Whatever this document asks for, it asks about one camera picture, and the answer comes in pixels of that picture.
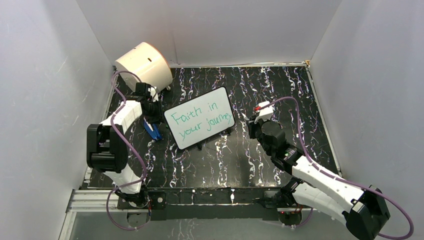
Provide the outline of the white cylindrical drum container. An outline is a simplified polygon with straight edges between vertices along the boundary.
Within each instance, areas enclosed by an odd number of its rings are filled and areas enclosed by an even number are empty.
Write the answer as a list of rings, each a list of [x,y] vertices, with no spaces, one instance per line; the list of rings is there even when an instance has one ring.
[[[158,92],[170,90],[173,76],[164,56],[152,45],[142,42],[114,61],[125,84],[134,92],[140,80]]]

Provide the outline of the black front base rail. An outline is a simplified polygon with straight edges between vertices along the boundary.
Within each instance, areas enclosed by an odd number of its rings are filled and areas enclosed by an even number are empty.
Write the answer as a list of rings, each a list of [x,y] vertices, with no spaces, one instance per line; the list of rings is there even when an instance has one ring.
[[[279,196],[279,187],[151,188],[154,221],[180,219],[262,219],[279,221],[298,213]]]

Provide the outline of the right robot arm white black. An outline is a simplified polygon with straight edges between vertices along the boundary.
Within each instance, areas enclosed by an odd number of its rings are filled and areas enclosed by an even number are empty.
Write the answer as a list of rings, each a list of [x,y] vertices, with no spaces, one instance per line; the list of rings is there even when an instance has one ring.
[[[303,150],[287,142],[285,132],[275,121],[250,119],[246,124],[249,137],[258,140],[271,162],[292,176],[278,193],[265,198],[265,204],[306,205],[338,220],[359,240],[378,236],[391,217],[379,188],[347,184],[345,179],[310,162]]]

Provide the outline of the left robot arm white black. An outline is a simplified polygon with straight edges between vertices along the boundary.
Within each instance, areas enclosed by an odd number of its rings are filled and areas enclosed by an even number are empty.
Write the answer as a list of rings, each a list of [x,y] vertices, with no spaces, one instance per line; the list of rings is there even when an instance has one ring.
[[[129,152],[137,158],[140,154],[125,137],[130,126],[143,118],[143,126],[150,137],[161,140],[157,125],[162,121],[162,105],[159,90],[138,82],[135,91],[124,95],[117,109],[105,120],[91,124],[86,131],[86,162],[88,167],[105,174],[113,180],[114,193],[132,207],[144,208],[149,203],[149,194],[143,189],[143,173],[138,177],[128,163]]]

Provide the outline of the aluminium frame rail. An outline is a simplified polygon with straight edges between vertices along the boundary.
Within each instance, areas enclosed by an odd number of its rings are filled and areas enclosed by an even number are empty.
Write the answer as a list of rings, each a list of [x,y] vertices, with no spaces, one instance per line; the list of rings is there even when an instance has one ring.
[[[72,194],[69,208],[72,211],[81,212],[103,212],[105,210],[141,212],[147,208],[152,209],[153,201],[149,197],[149,189],[163,188],[143,189],[148,194],[149,202],[142,208],[133,207],[115,193],[100,189],[76,190]],[[361,189],[349,185],[320,190],[307,183],[302,183],[295,187],[280,188],[279,196],[288,205],[298,204],[306,210],[313,207],[318,210],[335,210],[341,213],[343,211],[349,212],[355,201],[359,200],[363,193]]]

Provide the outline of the small white whiteboard black frame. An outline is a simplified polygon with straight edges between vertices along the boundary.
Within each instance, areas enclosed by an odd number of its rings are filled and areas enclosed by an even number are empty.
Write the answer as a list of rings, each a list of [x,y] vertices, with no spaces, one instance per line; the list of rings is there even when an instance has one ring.
[[[224,86],[165,110],[164,118],[180,150],[236,124],[232,104]]]

